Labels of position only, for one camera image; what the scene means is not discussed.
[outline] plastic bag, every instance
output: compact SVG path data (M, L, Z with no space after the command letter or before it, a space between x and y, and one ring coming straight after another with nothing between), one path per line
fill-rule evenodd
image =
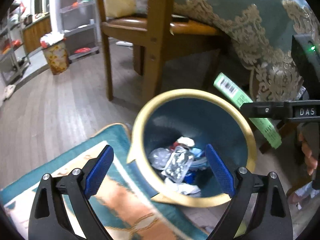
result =
M171 154L163 172L172 181L181 183L187 174L193 159L193 154L182 146L177 146Z
M153 150L149 154L148 160L150 161L152 167L154 167L157 170L163 171L171 154L172 151L166 148L158 148Z

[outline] wooden floor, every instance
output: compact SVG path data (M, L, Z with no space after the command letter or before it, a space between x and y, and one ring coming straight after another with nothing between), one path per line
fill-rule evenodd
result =
M56 76L50 70L44 71L0 108L0 188L85 141L107 124L133 125L141 109L142 77L133 70L130 49L111 44L110 50L115 95L112 102L106 98L102 54L97 54L72 63ZM162 91L199 89L210 57L210 53L203 53L201 57L192 55L167 62ZM220 70L238 84L247 84L248 72L242 66L235 71L237 64L222 59ZM214 88L209 92L220 95ZM259 132L256 140L261 145ZM291 136L276 151L265 155L258 152L255 173L277 172L287 192L301 175L292 157L294 150ZM199 226L214 227L226 206L183 211Z
M47 70L7 100L0 112L0 188L85 141L107 124L133 124L141 77L132 52L112 47L115 99L105 93L102 55L76 61L59 75Z

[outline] gold trash can rim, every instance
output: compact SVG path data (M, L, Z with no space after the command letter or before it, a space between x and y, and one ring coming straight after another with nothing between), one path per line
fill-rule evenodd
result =
M194 89L177 89L164 92L145 104L145 106L138 113L132 128L132 143L127 157L127 163L135 160L137 167L144 179L151 185L151 187L159 192L159 194L151 198L153 201L179 204L188 207L213 207L226 203L230 201L230 198L224 193L213 197L196 198L172 191L155 173L147 159L144 151L143 134L148 119L150 118L151 114L153 114L153 112L161 105L178 98L198 98L206 100L220 106L227 111L238 123L242 133L244 134L248 148L246 168L250 172L254 172L255 161L257 158L257 148L253 133L245 118L235 107L222 98L208 92Z

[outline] metal shelving unit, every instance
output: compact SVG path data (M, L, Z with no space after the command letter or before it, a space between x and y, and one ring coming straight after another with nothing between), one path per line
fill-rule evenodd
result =
M18 23L12 24L10 22L10 14L19 8L18 11ZM6 26L0 30L0 39L7 38L9 41L9 44L11 48L7 50L5 54L0 55L0 72L1 76L5 82L6 85L9 85L13 80L15 80L17 77L22 77L25 69L30 65L30 59L28 54L26 53L24 43L23 43L23 34L22 34L22 27L21 27L21 10L20 10L20 4L18 3L13 3L10 8L8 9L7 13L7 23ZM14 30L15 28L18 28L19 34L20 34L20 39L21 39L21 44L19 46L12 46L12 38L11 38L11 31ZM24 63L20 66L17 57L15 55L15 51L19 48L23 48L24 54L25 54L25 61ZM3 63L7 58L10 58L11 64L12 64L12 69L10 71L3 71L1 68L1 63Z
M99 53L97 25L94 22L96 1L74 4L76 1L60 0L60 16L70 61L87 54ZM85 47L90 48L90 51L75 53L77 49Z

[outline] teal trash can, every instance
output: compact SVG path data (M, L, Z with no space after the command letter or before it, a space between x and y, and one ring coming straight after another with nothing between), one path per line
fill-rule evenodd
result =
M170 190L150 165L147 156L172 145L180 136L192 138L195 147L210 143L220 155L254 171L256 143L243 116L213 94L192 89L171 90L150 100L139 112L133 129L127 163L151 200L190 207L212 207L230 200L223 194L212 171L203 171L196 184L201 198Z

